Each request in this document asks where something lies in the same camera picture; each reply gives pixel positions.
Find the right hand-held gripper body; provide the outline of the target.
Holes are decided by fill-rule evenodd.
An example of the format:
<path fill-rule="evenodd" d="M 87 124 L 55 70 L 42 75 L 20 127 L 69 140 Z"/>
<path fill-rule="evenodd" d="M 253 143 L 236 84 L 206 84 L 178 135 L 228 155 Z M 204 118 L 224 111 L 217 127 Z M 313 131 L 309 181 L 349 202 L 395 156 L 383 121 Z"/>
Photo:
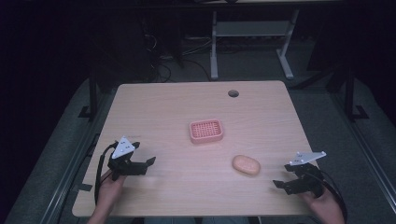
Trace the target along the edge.
<path fill-rule="evenodd" d="M 322 152 L 297 152 L 296 156 L 289 161 L 290 165 L 297 165 L 298 171 L 294 173 L 297 179 L 289 181 L 292 186 L 292 194 L 300 194 L 304 192 L 312 192 L 315 197 L 320 197 L 323 194 L 322 182 L 324 180 L 319 168 L 312 164 L 312 161 L 326 156 Z"/>

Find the person's left hand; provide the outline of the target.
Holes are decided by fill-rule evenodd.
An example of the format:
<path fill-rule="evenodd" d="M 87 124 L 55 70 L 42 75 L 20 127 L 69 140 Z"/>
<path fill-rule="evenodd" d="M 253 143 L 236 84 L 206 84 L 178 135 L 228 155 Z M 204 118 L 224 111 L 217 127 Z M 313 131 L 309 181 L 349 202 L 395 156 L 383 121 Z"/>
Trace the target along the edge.
<path fill-rule="evenodd" d="M 113 180 L 111 176 L 111 170 L 107 170 L 102 175 L 97 202 L 97 207 L 107 212 L 113 209 L 115 203 L 120 198 L 126 180 L 126 175 L 121 175 L 117 180 Z"/>

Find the black metal stand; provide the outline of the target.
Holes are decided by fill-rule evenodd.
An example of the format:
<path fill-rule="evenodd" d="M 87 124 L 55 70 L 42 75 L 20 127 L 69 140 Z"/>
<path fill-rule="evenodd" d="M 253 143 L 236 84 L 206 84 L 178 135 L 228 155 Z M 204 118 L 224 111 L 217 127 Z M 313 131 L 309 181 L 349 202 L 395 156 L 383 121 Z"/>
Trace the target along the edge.
<path fill-rule="evenodd" d="M 89 104 L 84 105 L 78 116 L 80 118 L 93 121 L 97 114 L 98 109 L 98 96 L 97 96 L 97 71 L 93 68 L 89 75 Z"/>
<path fill-rule="evenodd" d="M 351 122 L 368 119 L 369 116 L 361 105 L 354 105 L 355 76 L 350 67 L 346 70 L 344 111 Z"/>

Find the person's right hand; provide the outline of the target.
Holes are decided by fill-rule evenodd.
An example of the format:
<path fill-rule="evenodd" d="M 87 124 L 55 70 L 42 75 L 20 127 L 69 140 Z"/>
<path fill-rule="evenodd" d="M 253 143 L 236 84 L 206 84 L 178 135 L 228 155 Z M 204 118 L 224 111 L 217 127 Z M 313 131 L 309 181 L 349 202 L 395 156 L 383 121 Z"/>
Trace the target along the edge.
<path fill-rule="evenodd" d="M 312 192 L 301 193 L 299 197 L 323 224 L 346 224 L 341 208 L 328 189 L 324 188 L 317 198 Z"/>

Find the pink soap dish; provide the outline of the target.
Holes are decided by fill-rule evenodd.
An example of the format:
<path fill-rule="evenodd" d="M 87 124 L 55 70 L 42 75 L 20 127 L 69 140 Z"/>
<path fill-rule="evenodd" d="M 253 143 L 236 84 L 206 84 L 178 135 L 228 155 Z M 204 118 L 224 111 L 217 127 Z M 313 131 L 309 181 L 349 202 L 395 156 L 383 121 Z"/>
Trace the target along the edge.
<path fill-rule="evenodd" d="M 195 145 L 217 142 L 223 138 L 223 129 L 218 119 L 194 121 L 189 128 L 190 140 Z"/>

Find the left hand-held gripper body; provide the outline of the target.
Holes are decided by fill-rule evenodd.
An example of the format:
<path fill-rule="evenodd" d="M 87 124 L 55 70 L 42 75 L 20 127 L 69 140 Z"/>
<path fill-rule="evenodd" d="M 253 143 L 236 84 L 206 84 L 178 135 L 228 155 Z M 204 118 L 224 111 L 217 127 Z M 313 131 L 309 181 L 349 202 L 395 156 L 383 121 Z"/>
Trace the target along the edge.
<path fill-rule="evenodd" d="M 131 161 L 134 151 L 132 143 L 126 136 L 123 136 L 111 153 L 107 164 L 112 171 L 113 180 L 117 180 L 121 175 L 144 175 L 147 172 L 145 162 Z"/>

